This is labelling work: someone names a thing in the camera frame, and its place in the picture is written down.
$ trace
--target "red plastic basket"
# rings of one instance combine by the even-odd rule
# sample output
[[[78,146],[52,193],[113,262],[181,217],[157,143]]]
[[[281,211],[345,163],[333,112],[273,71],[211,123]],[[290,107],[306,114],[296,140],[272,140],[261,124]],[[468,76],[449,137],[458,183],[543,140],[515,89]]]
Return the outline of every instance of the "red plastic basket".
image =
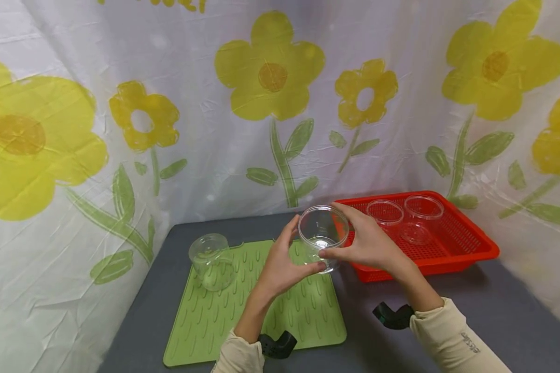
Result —
[[[342,199],[336,202],[366,213],[367,204],[371,201],[387,199],[402,207],[404,200],[410,195],[430,196],[444,205],[444,215],[434,231],[430,232],[433,238],[430,243],[414,245],[399,235],[395,237],[395,243],[417,264],[423,275],[462,271],[479,260],[495,259],[500,255],[500,248],[475,223],[440,193],[431,190]],[[344,246],[350,246],[354,239],[355,232],[351,229]],[[392,278],[386,271],[358,264],[352,264],[352,266],[362,282],[383,281]]]

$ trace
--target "hand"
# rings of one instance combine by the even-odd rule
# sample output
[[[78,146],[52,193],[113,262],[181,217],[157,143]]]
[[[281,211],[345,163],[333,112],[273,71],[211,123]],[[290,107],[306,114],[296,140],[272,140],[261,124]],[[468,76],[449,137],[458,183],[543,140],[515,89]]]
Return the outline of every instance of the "hand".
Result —
[[[412,261],[386,235],[371,216],[347,205],[332,204],[338,208],[355,228],[355,240],[350,247],[324,249],[319,257],[340,259],[347,262],[386,270],[394,275],[399,268],[409,266]]]
[[[293,217],[270,248],[268,259],[265,260],[265,265],[253,291],[263,292],[276,298],[307,276],[326,270],[326,264],[323,262],[297,266],[288,256],[288,248],[298,221],[298,215]]]

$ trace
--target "green mat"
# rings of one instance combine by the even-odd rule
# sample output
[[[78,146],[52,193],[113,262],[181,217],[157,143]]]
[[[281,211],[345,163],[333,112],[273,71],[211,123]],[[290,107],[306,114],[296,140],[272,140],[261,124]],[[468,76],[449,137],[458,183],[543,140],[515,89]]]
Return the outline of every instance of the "green mat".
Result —
[[[178,307],[163,362],[177,366],[215,361],[245,307],[273,241],[245,243],[231,250],[236,279],[218,292],[205,290],[193,268]],[[299,245],[291,257],[299,262]],[[313,275],[277,298],[265,318],[262,333],[278,339],[288,330],[299,341],[296,349],[337,345],[346,340],[346,327],[330,275]]]

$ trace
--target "table surface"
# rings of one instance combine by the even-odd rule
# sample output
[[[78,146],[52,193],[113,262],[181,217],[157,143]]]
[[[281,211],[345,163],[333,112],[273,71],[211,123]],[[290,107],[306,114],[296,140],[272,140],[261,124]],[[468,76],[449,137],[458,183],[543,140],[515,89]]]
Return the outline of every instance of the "table surface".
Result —
[[[291,217],[280,214],[175,226],[99,372],[170,373],[162,358],[189,275],[190,244],[213,232],[225,235],[230,246],[272,239]],[[393,309],[405,303],[396,283],[363,284],[347,264],[332,279],[348,333],[346,342],[294,351],[286,360],[267,360],[265,372],[439,372],[409,329],[386,329],[371,313],[379,302]],[[560,373],[560,321],[499,262],[428,279],[442,296],[454,300],[470,327],[513,372]],[[172,371],[210,372],[213,364],[183,365]]]

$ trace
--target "black wrist strap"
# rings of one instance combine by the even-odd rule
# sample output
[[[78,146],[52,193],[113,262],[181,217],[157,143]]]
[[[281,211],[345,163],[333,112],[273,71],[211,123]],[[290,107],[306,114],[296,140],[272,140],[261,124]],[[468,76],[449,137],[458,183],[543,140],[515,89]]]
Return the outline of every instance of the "black wrist strap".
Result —
[[[268,334],[260,334],[257,340],[261,342],[263,356],[271,358],[287,358],[297,345],[297,339],[286,330],[277,341]]]
[[[384,302],[373,310],[375,317],[388,329],[402,330],[409,327],[410,319],[415,311],[409,305],[404,305],[394,312]]]

